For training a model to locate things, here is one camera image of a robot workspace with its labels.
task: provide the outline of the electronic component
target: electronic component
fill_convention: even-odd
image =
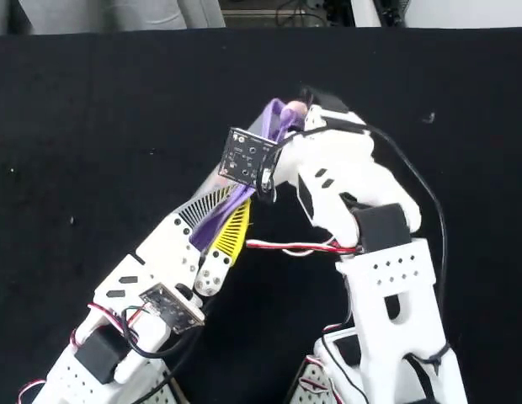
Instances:
[[[170,290],[163,284],[155,284],[140,297],[146,303],[145,307],[160,316],[177,334],[204,324],[203,315],[195,313],[178,290]]]
[[[254,187],[258,167],[274,145],[275,142],[254,133],[231,128],[221,157],[219,174],[248,187]],[[265,168],[272,172],[276,163],[277,159],[270,167]]]
[[[115,367],[130,347],[111,325],[94,330],[77,350],[76,359],[103,385],[113,381]]]
[[[411,232],[399,204],[351,210],[360,229],[360,243],[365,253],[384,250],[411,242]]]

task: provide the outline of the wire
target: wire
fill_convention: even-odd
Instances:
[[[135,400],[131,404],[142,404],[142,403],[144,403],[145,401],[150,399],[152,396],[157,394],[165,385],[167,385],[169,382],[171,382],[173,377],[175,377],[175,375],[177,374],[178,370],[181,368],[181,366],[184,364],[184,362],[186,362],[188,357],[194,351],[194,346],[197,343],[197,341],[200,339],[200,336],[201,336],[201,329],[194,329],[193,337],[189,337],[189,339],[191,340],[189,346],[184,351],[183,356],[178,360],[178,362],[173,366],[173,368],[169,370],[168,375],[165,376],[163,378],[163,380],[160,383],[158,383],[153,389],[151,389],[144,396],[138,398],[137,400]]]
[[[365,393],[355,383],[353,383],[353,381],[351,380],[351,378],[349,377],[347,372],[345,372],[344,367],[336,360],[336,358],[334,358],[334,355],[333,355],[332,351],[328,347],[326,336],[325,336],[325,332],[321,336],[321,342],[322,342],[323,347],[325,347],[325,349],[327,350],[328,355],[330,355],[330,358],[332,359],[332,361],[339,367],[341,372],[344,374],[345,379],[347,379],[349,384],[352,385],[353,388],[355,390],[357,390],[364,397],[365,404],[370,404],[370,402],[368,401],[368,397],[365,395]]]
[[[440,225],[440,236],[442,240],[442,256],[440,259],[440,271],[439,271],[439,282],[437,286],[437,301],[439,303],[439,312],[441,318],[444,317],[445,314],[445,289],[446,289],[446,272],[447,272],[447,265],[446,261],[448,259],[448,234],[446,230],[446,219],[445,219],[445,213],[443,211],[442,204],[440,203],[439,199],[437,198],[437,195],[435,195],[435,192],[429,187],[428,183],[426,182],[425,178],[422,177],[422,174],[420,174],[417,170],[417,168],[411,163],[411,161],[407,158],[405,153],[403,153],[402,149],[397,145],[397,143],[383,130],[379,128],[375,128],[372,125],[364,125],[367,130],[369,130],[372,133],[377,134],[380,136],[388,145],[394,149],[396,154],[402,159],[402,161],[405,163],[409,171],[413,173],[414,177],[420,182],[422,187],[426,190],[429,197],[434,203],[435,210],[437,210],[437,216],[439,217],[439,225]]]
[[[255,189],[258,194],[258,197],[268,203],[274,203],[274,195],[275,195],[275,186],[274,186],[274,178],[273,173],[270,173],[268,183],[264,184],[263,175],[265,171],[269,168],[267,164],[275,165],[277,156],[276,153],[281,152],[282,149],[287,146],[295,137],[297,136],[311,136],[316,133],[329,130],[331,127],[329,125],[322,126],[313,130],[304,130],[301,132],[295,132],[286,137],[283,141],[274,146],[270,152],[267,154],[266,158],[259,164],[258,167],[258,175],[256,177]],[[445,288],[446,288],[446,272],[447,272],[447,259],[448,259],[448,234],[446,230],[446,219],[445,213],[443,211],[442,205],[435,195],[434,191],[429,187],[425,178],[420,174],[417,168],[411,163],[411,161],[407,158],[402,149],[397,145],[397,143],[383,130],[376,128],[373,125],[369,124],[356,124],[353,122],[345,122],[345,128],[343,130],[349,132],[364,133],[365,130],[378,135],[381,139],[383,139],[388,145],[394,150],[394,152],[400,157],[400,159],[405,163],[407,168],[411,173],[413,173],[414,177],[420,182],[422,187],[428,193],[429,197],[434,203],[435,210],[437,211],[437,216],[439,217],[439,226],[440,226],[440,235],[442,239],[442,257],[440,259],[440,270],[439,270],[439,281],[438,281],[438,289],[437,289],[437,301],[439,304],[439,312],[441,318],[444,317],[445,311]]]
[[[285,6],[288,6],[288,5],[292,4],[293,2],[296,2],[295,9],[293,10],[293,13],[291,15],[287,16],[283,21],[280,21],[280,13],[281,13],[281,11],[285,8]],[[327,26],[327,21],[325,21],[325,19],[323,19],[321,16],[319,16],[317,14],[308,13],[305,10],[305,8],[312,9],[311,7],[309,7],[307,5],[306,0],[287,0],[286,2],[283,2],[282,4],[280,4],[276,8],[276,14],[274,16],[275,17],[276,26],[284,27],[291,21],[293,22],[293,25],[294,25],[294,22],[295,22],[295,19],[296,19],[297,16],[300,17],[300,19],[301,19],[301,26],[302,27],[306,26],[306,24],[305,24],[305,22],[306,22],[305,17],[315,18],[315,19],[317,19],[318,21],[321,22],[323,27]]]
[[[123,329],[120,326],[119,318],[112,311],[94,302],[88,303],[87,307],[91,310],[99,311],[100,314],[102,314],[102,316],[106,317],[106,319],[111,323],[113,327],[115,327],[121,334],[123,333]]]
[[[72,332],[70,333],[70,343],[71,343],[74,347],[79,348],[80,345],[79,345],[79,343],[77,343],[77,341],[76,341],[76,330],[77,330],[77,328],[74,328],[74,329],[72,330]]]
[[[315,242],[264,242],[263,240],[246,240],[246,247],[248,248],[262,248],[267,250],[312,250],[321,251],[325,253],[355,253],[354,247],[335,247],[328,244],[321,244]]]
[[[202,311],[205,313],[205,319],[206,317],[209,316],[209,314],[212,312],[212,310],[214,309],[214,302],[215,302],[215,298],[211,298],[210,300],[208,300],[202,307]],[[197,341],[200,339],[200,336],[201,336],[201,330],[202,328],[200,327],[197,327],[197,328],[194,328],[193,330],[191,330],[193,332],[193,337],[191,337],[190,335],[192,334],[189,334],[189,335],[186,335],[184,336],[183,335],[183,339],[181,339],[181,341],[185,340],[185,338],[188,338],[188,339],[191,339],[191,342],[190,342],[190,345],[186,348],[186,350],[184,351],[183,353],[183,356],[178,360],[178,362],[175,364],[175,366],[173,368],[171,368],[169,370],[169,373],[167,376],[165,376],[163,378],[163,380],[158,383],[153,389],[151,389],[149,392],[147,392],[144,396],[138,398],[137,400],[135,400],[134,402],[132,402],[131,404],[143,404],[145,401],[147,401],[149,398],[151,398],[152,396],[154,396],[155,394],[157,394],[165,385],[167,385],[168,383],[171,382],[171,380],[173,379],[173,377],[177,374],[177,372],[179,371],[180,367],[184,364],[184,362],[186,362],[186,360],[188,359],[188,357],[192,354],[192,351],[194,350],[194,346],[195,344],[197,343]]]
[[[45,383],[44,379],[37,379],[37,380],[30,381],[29,383],[23,385],[22,388],[19,389],[18,400],[16,401],[16,404],[22,404],[22,396],[24,395],[24,393],[31,390],[36,385],[44,385],[44,383]]]
[[[139,306],[130,306],[126,307],[121,313],[120,313],[120,325],[122,328],[123,335],[125,336],[126,342],[130,345],[130,348],[136,352],[138,355],[142,356],[143,358],[148,359],[164,359],[167,356],[174,354],[177,352],[178,349],[182,348],[183,345],[185,345],[188,342],[188,339],[185,337],[185,334],[183,334],[180,339],[171,347],[164,351],[160,352],[147,352],[141,349],[137,343],[134,341],[132,331],[128,327],[128,320],[126,319],[126,312],[130,309],[140,309]]]
[[[335,239],[336,239],[336,237],[332,236],[328,240],[326,240],[325,242],[322,242],[322,244],[324,244],[324,245],[331,244]],[[307,251],[302,251],[302,252],[295,252],[295,251],[288,250],[287,248],[284,248],[281,251],[283,253],[287,254],[287,255],[291,255],[292,257],[307,257],[308,255],[310,255],[310,254],[315,252],[315,250],[307,250]]]
[[[322,372],[328,378],[328,382],[330,383],[330,390],[332,391],[332,394],[334,396],[334,400],[336,401],[337,404],[344,404],[344,400],[339,395],[338,390],[336,390],[336,386],[334,385],[334,381],[328,375],[327,371],[325,370],[325,365],[321,362],[321,360],[313,358],[311,355],[307,355],[306,356],[306,362],[308,364],[314,364],[314,365],[318,366],[319,368],[321,368]]]

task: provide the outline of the circuit board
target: circuit board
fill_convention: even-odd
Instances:
[[[248,131],[231,128],[220,161],[219,174],[248,187],[255,187],[260,164],[276,145]]]

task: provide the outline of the white bracket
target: white bracket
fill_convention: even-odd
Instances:
[[[213,296],[221,289],[232,259],[223,251],[212,247],[205,258],[203,268],[195,279],[195,290],[202,296]]]

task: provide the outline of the black fabric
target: black fabric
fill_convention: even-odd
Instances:
[[[392,134],[431,184],[470,402],[522,402],[522,29],[289,29],[0,38],[1,403],[45,376],[94,288],[201,184],[229,127],[302,83]],[[430,200],[381,141],[375,155],[420,204],[438,262]],[[322,240],[293,189],[278,198],[254,200],[249,236]],[[345,317],[332,261],[242,254],[178,378],[193,403],[284,398]]]

